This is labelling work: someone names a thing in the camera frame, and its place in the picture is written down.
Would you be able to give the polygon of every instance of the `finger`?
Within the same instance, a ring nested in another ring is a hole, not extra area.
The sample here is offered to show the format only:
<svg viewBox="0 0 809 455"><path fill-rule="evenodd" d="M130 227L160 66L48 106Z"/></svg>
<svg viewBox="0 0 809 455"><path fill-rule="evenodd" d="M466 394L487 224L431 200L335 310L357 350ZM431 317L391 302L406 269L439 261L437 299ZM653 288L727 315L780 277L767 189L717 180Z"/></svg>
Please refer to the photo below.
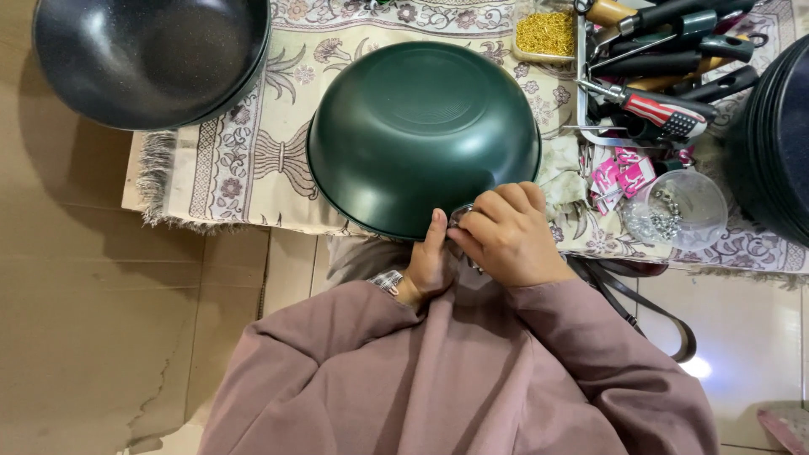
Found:
<svg viewBox="0 0 809 455"><path fill-rule="evenodd" d="M444 238L447 236L447 214L444 210L433 209L433 219L427 236L424 239L424 248L428 253L440 253L444 248Z"/></svg>
<svg viewBox="0 0 809 455"><path fill-rule="evenodd" d="M495 223L508 219L510 214L514 212L506 199L503 199L502 196L491 189L475 199L472 209L482 212Z"/></svg>
<svg viewBox="0 0 809 455"><path fill-rule="evenodd" d="M531 203L522 186L516 183L506 183L494 189L494 192L505 199L519 213L531 213Z"/></svg>
<svg viewBox="0 0 809 455"><path fill-rule="evenodd" d="M545 193L542 192L542 188L534 182L531 181L524 181L518 183L519 187L525 191L525 196L528 198L528 201L531 203L531 206L535 209L542 212L544 215L545 213Z"/></svg>
<svg viewBox="0 0 809 455"><path fill-rule="evenodd" d="M447 229L447 236L453 239L474 262L483 266L483 245L481 245L481 242L477 241L472 234L464 229L453 227L452 229Z"/></svg>
<svg viewBox="0 0 809 455"><path fill-rule="evenodd" d="M458 227L468 231L482 245L491 245L497 238L498 226L488 216L471 211L460 218Z"/></svg>

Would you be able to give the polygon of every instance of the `cardboard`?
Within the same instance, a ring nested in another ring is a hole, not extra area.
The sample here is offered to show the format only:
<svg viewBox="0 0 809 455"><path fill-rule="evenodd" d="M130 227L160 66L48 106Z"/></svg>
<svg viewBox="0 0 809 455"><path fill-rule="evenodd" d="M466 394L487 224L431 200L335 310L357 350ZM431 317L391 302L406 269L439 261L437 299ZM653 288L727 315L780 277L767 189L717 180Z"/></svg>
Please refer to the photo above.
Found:
<svg viewBox="0 0 809 455"><path fill-rule="evenodd" d="M121 209L132 134L50 91L35 3L0 15L0 451L111 455L185 422L200 295L249 315L269 232L206 238Z"/></svg>

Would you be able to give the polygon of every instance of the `metal ring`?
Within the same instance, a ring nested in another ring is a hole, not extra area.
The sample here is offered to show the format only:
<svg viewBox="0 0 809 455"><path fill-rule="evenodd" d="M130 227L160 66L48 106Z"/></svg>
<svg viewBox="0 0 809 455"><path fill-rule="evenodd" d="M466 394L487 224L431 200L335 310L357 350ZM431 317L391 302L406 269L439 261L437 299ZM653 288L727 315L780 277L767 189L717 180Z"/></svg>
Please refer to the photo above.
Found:
<svg viewBox="0 0 809 455"><path fill-rule="evenodd" d="M759 33L759 32L748 33L748 38L750 39L750 41L753 41L754 38L761 38L761 42L754 45L756 49L764 47L767 45L767 43L769 43L769 35L766 33Z"/></svg>

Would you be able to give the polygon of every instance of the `gold screws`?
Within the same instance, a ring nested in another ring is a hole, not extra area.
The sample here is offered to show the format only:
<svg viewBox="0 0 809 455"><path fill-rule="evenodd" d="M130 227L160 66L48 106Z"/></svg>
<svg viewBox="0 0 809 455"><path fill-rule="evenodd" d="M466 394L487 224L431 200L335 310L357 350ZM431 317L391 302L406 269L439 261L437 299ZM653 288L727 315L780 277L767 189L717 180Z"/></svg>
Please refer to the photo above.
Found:
<svg viewBox="0 0 809 455"><path fill-rule="evenodd" d="M573 56L573 13L535 13L517 23L517 47L523 52Z"/></svg>

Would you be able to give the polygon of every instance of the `wok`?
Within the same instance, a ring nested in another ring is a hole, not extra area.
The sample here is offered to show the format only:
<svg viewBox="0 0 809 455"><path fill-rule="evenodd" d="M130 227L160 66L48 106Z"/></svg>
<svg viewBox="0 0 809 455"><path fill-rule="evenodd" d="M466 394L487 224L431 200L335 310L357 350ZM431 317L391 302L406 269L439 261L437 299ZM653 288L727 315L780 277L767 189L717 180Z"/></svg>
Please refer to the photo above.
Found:
<svg viewBox="0 0 809 455"><path fill-rule="evenodd" d="M40 0L33 44L73 110L123 130L227 111L260 71L266 0Z"/></svg>
<svg viewBox="0 0 809 455"><path fill-rule="evenodd" d="M324 198L368 231L422 240L497 185L534 181L540 136L516 81L472 50L416 41L346 67L320 101L307 159Z"/></svg>

